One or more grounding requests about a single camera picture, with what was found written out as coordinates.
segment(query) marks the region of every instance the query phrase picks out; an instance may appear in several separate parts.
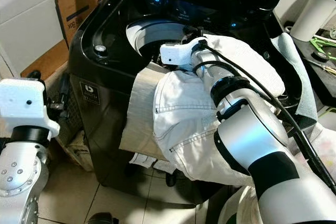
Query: beige cloth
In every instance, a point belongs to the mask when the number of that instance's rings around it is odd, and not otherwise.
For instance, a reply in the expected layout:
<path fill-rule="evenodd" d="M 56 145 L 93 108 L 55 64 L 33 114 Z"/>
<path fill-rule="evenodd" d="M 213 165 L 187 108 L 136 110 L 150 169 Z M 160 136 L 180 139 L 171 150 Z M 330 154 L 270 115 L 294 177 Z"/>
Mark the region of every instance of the beige cloth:
<path fill-rule="evenodd" d="M 166 73 L 168 70 L 152 62 L 138 73 L 132 88 L 120 149 L 166 160 L 153 136 L 154 93 L 157 83 Z"/>

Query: washing machine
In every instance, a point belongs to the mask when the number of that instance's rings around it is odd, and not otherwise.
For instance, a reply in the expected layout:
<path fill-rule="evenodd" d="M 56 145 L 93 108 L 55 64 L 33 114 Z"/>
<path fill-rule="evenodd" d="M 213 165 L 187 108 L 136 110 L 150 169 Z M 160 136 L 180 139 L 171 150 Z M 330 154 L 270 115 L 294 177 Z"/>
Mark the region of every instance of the washing machine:
<path fill-rule="evenodd" d="M 273 48 L 282 33 L 273 13 L 279 0 L 103 0 L 77 30 L 69 56 L 69 73 L 98 181 L 103 186 L 179 204 L 199 204 L 222 185 L 190 181 L 177 175 L 166 200 L 143 190 L 148 174 L 133 169 L 134 153 L 119 149 L 135 77 L 149 62 L 160 64 L 160 45 L 181 42 L 185 27 L 232 36 L 248 43 L 276 68 L 286 85 L 282 102 L 294 109 L 300 80 Z"/>

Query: black cord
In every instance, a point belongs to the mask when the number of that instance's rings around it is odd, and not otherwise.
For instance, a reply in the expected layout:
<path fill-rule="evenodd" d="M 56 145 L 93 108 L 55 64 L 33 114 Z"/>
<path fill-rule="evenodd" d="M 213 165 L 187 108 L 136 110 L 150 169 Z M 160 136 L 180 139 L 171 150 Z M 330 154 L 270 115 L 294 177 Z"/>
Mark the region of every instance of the black cord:
<path fill-rule="evenodd" d="M 200 68 L 201 66 L 204 66 L 204 65 L 208 65 L 208 64 L 213 64 L 213 65 L 220 66 L 220 67 L 226 69 L 227 71 L 231 72 L 233 75 L 240 76 L 238 71 L 234 67 L 232 67 L 230 64 L 225 63 L 225 62 L 221 62 L 221 61 L 218 61 L 218 60 L 209 60 L 209 61 L 201 62 L 193 68 L 193 72 L 196 73 L 198 68 Z"/>
<path fill-rule="evenodd" d="M 270 103 L 271 105 L 273 105 L 274 107 L 277 108 L 276 104 L 273 104 L 272 100 L 270 99 L 270 97 L 268 97 L 267 95 L 265 95 L 264 93 L 260 92 L 258 89 L 256 89 L 255 87 L 253 87 L 251 84 L 248 86 L 249 89 L 253 90 L 254 92 L 256 92 L 261 98 L 263 98 L 264 100 L 266 100 L 268 103 Z"/>
<path fill-rule="evenodd" d="M 206 40 L 200 40 L 198 42 L 201 48 L 208 49 L 221 59 L 225 60 L 227 63 L 231 64 L 233 67 L 239 69 L 241 72 L 243 72 L 246 76 L 248 76 L 255 84 L 257 84 L 263 92 L 269 96 L 269 98 L 272 101 L 272 105 L 276 105 L 275 107 L 278 107 L 284 114 L 284 116 L 287 118 L 288 122 L 293 126 L 293 129 L 295 130 L 294 139 L 297 145 L 299 146 L 303 156 L 305 159 L 307 159 L 307 163 L 309 164 L 312 171 L 322 180 L 324 183 L 332 190 L 332 192 L 336 195 L 336 183 L 331 177 L 330 173 L 326 169 L 325 165 L 321 161 L 320 157 L 316 153 L 315 149 L 309 142 L 307 136 L 304 134 L 304 132 L 300 129 L 297 122 L 293 119 L 293 117 L 289 114 L 289 112 L 282 106 L 282 104 L 250 73 L 248 73 L 245 69 L 240 67 L 239 65 L 235 64 L 231 60 L 227 59 L 225 56 L 223 56 L 221 53 L 219 53 L 217 50 L 211 48 L 208 46 Z"/>
<path fill-rule="evenodd" d="M 197 69 L 200 68 L 201 66 L 210 65 L 210 64 L 213 64 L 213 65 L 219 66 L 221 68 L 224 68 L 227 71 L 231 72 L 234 76 L 241 76 L 239 74 L 239 72 L 235 68 L 233 68 L 230 64 L 227 64 L 227 63 L 222 62 L 222 61 L 217 61 L 217 60 L 209 60 L 209 61 L 201 62 L 193 68 L 193 72 L 196 73 Z M 248 86 L 248 88 L 253 90 L 254 92 L 256 92 L 261 98 L 263 98 L 264 100 L 269 102 L 271 105 L 273 105 L 272 100 L 268 96 L 266 96 L 264 93 L 260 92 L 258 89 L 253 87 L 251 84 Z"/>

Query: floor tile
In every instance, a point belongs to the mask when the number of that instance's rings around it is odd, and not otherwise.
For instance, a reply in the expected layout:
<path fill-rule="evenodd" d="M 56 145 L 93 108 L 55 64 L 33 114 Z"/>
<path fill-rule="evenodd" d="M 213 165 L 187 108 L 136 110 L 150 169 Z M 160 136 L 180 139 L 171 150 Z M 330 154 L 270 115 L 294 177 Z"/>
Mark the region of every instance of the floor tile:
<path fill-rule="evenodd" d="M 153 169 L 153 170 L 154 170 L 153 177 L 166 179 L 166 172 L 162 170 L 157 170 L 157 169 Z"/>
<path fill-rule="evenodd" d="M 38 222 L 37 224 L 60 224 L 62 222 L 54 222 L 54 221 L 51 221 L 51 220 L 45 220 L 45 219 L 41 219 L 41 218 L 38 218 Z"/>
<path fill-rule="evenodd" d="M 145 168 L 145 167 L 140 167 L 140 171 L 141 173 L 148 175 L 148 176 L 153 176 L 153 172 L 154 172 L 154 168 L 150 167 L 150 168 Z"/>
<path fill-rule="evenodd" d="M 195 224 L 195 214 L 196 208 L 149 200 L 142 224 Z"/>
<path fill-rule="evenodd" d="M 174 187 L 168 187 L 165 178 L 152 178 L 149 199 L 175 204 L 193 204 L 193 186 L 190 180 L 177 180 Z"/>
<path fill-rule="evenodd" d="M 94 173 L 74 164 L 59 164 L 41 193 L 39 216 L 66 224 L 83 223 L 98 185 Z"/>
<path fill-rule="evenodd" d="M 145 198 L 99 186 L 87 220 L 98 212 L 109 212 L 113 217 L 118 218 L 121 224 L 141 224 L 145 206 Z"/>

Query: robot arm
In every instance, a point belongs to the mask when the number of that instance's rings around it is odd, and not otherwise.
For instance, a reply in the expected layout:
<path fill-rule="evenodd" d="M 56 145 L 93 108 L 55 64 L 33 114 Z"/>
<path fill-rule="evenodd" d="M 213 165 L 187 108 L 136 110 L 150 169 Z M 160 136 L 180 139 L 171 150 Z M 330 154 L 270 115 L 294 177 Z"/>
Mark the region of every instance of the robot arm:
<path fill-rule="evenodd" d="M 12 133 L 0 150 L 0 223 L 37 223 L 48 180 L 47 147 L 60 129 L 47 115 L 44 94 L 37 80 L 0 81 L 0 114 Z"/>
<path fill-rule="evenodd" d="M 236 76 L 232 66 L 216 63 L 219 59 L 210 51 L 197 49 L 202 39 L 190 42 L 189 60 L 183 58 L 187 45 L 177 55 L 192 64 L 210 92 L 221 121 L 214 134 L 216 147 L 232 169 L 253 178 L 263 222 L 336 223 L 334 193 L 286 149 L 284 127 L 249 81 Z M 164 63 L 172 61 L 174 51 L 179 45 L 163 47 Z"/>

